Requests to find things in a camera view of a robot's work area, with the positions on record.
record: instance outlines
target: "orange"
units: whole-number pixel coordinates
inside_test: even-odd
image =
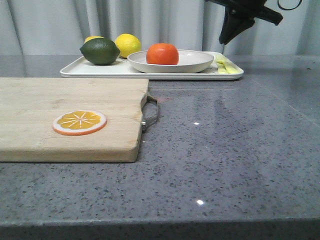
[[[79,136],[94,133],[107,124],[107,118],[101,112],[92,110],[71,111],[57,117],[52,128],[59,134]]]
[[[170,43],[153,44],[146,52],[147,64],[176,65],[178,62],[178,49]]]

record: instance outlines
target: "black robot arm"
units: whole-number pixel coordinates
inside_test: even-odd
[[[238,34],[251,28],[255,18],[278,25],[283,16],[265,6],[267,0],[205,0],[225,6],[220,44],[226,45]]]

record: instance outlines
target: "tomato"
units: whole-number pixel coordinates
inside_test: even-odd
[[[170,43],[156,43],[146,52],[148,64],[176,65],[179,62],[178,49]]]

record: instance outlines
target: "gray curtain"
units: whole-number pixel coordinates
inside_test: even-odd
[[[292,7],[298,0],[281,0]],[[280,12],[279,26],[256,24],[225,46],[226,55],[320,56],[320,1],[303,0]],[[221,52],[218,38],[224,7],[205,0],[0,0],[1,55],[80,55],[90,35],[112,40],[136,35],[142,49],[166,42],[178,49]]]

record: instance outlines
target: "metal handle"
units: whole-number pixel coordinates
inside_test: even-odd
[[[143,118],[141,122],[141,128],[142,132],[145,133],[147,131],[147,128],[150,127],[152,124],[156,123],[159,118],[159,105],[158,100],[150,95],[146,96],[146,103],[151,103],[156,106],[155,115]]]

